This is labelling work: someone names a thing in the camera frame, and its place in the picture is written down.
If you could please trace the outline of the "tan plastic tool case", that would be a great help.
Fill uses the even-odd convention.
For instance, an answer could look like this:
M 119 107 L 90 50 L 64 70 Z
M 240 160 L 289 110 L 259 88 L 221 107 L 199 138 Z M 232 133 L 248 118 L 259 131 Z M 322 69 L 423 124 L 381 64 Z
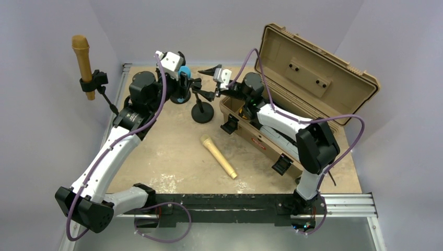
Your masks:
M 253 72 L 264 77 L 268 87 L 264 97 L 270 96 L 276 106 L 303 118 L 329 118 L 333 135 L 380 88 L 373 76 L 276 24 L 264 27 L 259 55 Z M 221 128 L 248 140 L 273 161 L 279 174 L 288 170 L 302 174 L 304 168 L 297 160 L 238 115 L 242 106 L 243 101 L 227 96 L 220 101 Z

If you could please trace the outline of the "black stand with brown mic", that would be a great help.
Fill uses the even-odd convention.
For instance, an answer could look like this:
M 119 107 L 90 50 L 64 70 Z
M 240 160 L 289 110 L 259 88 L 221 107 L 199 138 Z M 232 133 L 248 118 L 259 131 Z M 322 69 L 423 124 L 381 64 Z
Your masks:
M 97 90 L 98 93 L 104 97 L 111 111 L 115 115 L 119 114 L 117 107 L 110 101 L 110 99 L 105 94 L 106 92 L 105 85 L 108 83 L 107 73 L 102 72 L 100 70 L 94 70 L 94 72 L 92 73 L 92 80 L 89 83 L 85 82 L 82 78 L 80 78 L 79 82 L 81 85 L 81 89 L 84 93 Z

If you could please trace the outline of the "black shock mount mic stand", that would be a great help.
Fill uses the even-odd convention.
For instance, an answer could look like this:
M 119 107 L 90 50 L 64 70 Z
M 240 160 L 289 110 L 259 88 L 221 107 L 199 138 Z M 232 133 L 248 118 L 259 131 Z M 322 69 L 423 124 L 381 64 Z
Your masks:
M 186 102 L 188 102 L 189 100 L 190 100 L 190 98 L 191 98 L 191 91 L 189 90 L 188 91 L 188 93 L 185 95 L 185 96 L 183 96 L 183 97 L 175 97 L 175 96 L 171 96 L 170 98 L 169 98 L 169 100 L 172 102 L 172 103 L 174 103 L 174 104 L 178 104 L 178 105 L 180 105 L 180 104 L 184 104 L 184 103 L 186 103 Z

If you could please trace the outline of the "grey device in case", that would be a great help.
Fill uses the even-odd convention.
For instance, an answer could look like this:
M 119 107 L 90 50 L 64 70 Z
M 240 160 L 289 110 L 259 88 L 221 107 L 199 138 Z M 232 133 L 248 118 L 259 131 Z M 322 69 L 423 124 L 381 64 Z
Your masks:
M 260 132 L 268 137 L 274 144 L 278 145 L 283 151 L 287 152 L 295 160 L 299 161 L 297 144 L 290 137 L 264 125 L 261 126 Z

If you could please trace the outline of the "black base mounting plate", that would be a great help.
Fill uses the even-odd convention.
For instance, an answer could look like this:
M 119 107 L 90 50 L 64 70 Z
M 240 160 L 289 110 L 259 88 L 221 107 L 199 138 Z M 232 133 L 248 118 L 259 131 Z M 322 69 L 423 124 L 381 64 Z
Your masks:
M 322 197 L 309 202 L 291 193 L 272 194 L 166 194 L 158 193 L 143 209 L 128 215 L 152 216 L 160 227 L 177 223 L 251 223 L 313 229 L 326 213 Z

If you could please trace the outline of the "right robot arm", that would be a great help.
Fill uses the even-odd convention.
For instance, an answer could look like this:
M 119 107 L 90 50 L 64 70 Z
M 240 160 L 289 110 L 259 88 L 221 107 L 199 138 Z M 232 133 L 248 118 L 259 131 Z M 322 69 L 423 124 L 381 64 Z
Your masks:
M 327 121 L 303 118 L 276 106 L 270 96 L 264 97 L 268 87 L 259 73 L 247 73 L 241 82 L 231 79 L 231 70 L 220 64 L 199 73 L 213 78 L 216 83 L 213 96 L 224 95 L 243 101 L 240 116 L 298 159 L 304 171 L 295 190 L 293 205 L 301 213 L 311 209 L 324 172 L 340 153 Z

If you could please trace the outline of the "black stand with blue mic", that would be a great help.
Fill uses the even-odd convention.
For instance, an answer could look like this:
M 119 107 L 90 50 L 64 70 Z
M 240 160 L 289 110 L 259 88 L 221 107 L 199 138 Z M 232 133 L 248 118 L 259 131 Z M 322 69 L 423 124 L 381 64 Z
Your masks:
M 191 83 L 191 90 L 202 89 L 202 80 L 200 78 L 195 78 Z M 208 102 L 203 102 L 198 94 L 194 94 L 196 98 L 196 104 L 192 107 L 191 116 L 192 119 L 197 123 L 208 123 L 214 117 L 214 109 L 212 105 Z

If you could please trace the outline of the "yellow black tool on table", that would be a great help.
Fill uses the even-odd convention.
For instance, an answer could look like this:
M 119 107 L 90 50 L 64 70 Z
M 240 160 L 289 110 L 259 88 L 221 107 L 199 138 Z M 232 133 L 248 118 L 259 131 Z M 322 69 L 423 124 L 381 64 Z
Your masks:
M 336 183 L 336 181 L 335 181 L 335 179 L 334 179 L 334 177 L 333 177 L 333 175 L 332 175 L 332 173 L 331 173 L 331 169 L 332 169 L 332 167 L 330 166 L 330 167 L 328 167 L 328 175 L 329 175 L 329 177 L 331 178 L 331 180 L 332 180 L 332 182 L 333 182 L 333 185 L 334 185 L 334 187 L 336 187 L 337 186 L 337 183 Z

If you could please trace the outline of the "blue microphone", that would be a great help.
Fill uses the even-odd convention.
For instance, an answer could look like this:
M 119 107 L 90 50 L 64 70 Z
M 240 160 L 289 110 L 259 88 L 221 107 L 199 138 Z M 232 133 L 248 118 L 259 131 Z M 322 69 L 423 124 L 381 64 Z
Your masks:
M 187 79 L 191 78 L 191 69 L 188 66 L 181 66 L 178 70 L 178 74 L 180 75 L 181 73 L 184 73 L 187 76 Z

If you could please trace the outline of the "brown gold microphone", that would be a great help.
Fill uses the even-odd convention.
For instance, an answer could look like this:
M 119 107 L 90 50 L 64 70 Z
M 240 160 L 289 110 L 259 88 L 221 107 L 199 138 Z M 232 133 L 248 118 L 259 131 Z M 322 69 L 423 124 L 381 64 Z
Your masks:
M 72 49 L 76 54 L 78 67 L 81 74 L 80 85 L 88 100 L 95 99 L 95 91 L 92 90 L 92 71 L 89 58 L 89 42 L 84 35 L 72 36 Z

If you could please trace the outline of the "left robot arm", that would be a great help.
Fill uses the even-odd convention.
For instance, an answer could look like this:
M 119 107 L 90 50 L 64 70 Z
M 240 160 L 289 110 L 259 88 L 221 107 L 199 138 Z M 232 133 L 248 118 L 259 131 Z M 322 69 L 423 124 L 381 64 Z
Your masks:
M 143 214 L 154 211 L 156 192 L 149 186 L 137 183 L 112 194 L 108 188 L 124 161 L 156 122 L 165 102 L 170 97 L 185 99 L 189 93 L 190 77 L 183 71 L 184 54 L 157 51 L 155 57 L 155 72 L 142 71 L 133 76 L 124 106 L 93 162 L 70 187 L 60 187 L 55 193 L 67 225 L 75 222 L 100 233 L 117 215 L 136 209 Z

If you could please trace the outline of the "cream beige microphone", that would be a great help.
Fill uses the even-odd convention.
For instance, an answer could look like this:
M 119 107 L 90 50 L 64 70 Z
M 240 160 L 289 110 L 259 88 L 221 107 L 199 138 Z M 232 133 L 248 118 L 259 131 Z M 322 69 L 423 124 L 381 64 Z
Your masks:
M 224 155 L 218 149 L 218 147 L 213 142 L 213 140 L 208 135 L 203 135 L 200 137 L 200 141 L 201 141 L 202 145 L 206 149 L 208 149 L 208 151 L 219 162 L 219 164 L 224 169 L 224 171 L 227 173 L 227 175 L 231 179 L 236 179 L 238 177 L 237 172 L 234 170 L 234 168 L 231 166 L 231 164 L 227 161 L 227 159 L 224 157 Z

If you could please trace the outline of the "yellow black tool in case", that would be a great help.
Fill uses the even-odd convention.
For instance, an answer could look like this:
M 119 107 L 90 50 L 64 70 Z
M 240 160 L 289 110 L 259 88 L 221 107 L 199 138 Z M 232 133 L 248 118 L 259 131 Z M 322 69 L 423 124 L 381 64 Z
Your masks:
M 247 111 L 244 110 L 244 108 L 239 109 L 238 115 L 245 120 L 250 120 L 250 116 L 248 115 Z

